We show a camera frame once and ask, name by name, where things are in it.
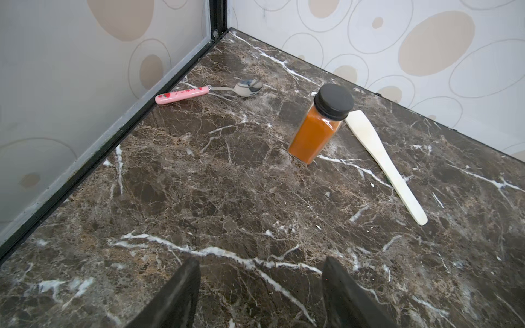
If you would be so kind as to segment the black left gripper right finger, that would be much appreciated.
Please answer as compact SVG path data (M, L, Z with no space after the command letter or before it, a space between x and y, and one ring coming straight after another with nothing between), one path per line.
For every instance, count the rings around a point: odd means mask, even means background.
M336 258L328 256L322 270L325 327L395 327Z

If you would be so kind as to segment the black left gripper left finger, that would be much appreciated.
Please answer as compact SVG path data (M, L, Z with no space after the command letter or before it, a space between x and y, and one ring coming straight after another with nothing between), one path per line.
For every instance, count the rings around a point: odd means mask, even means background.
M200 264L190 258L128 327L192 327L200 290Z

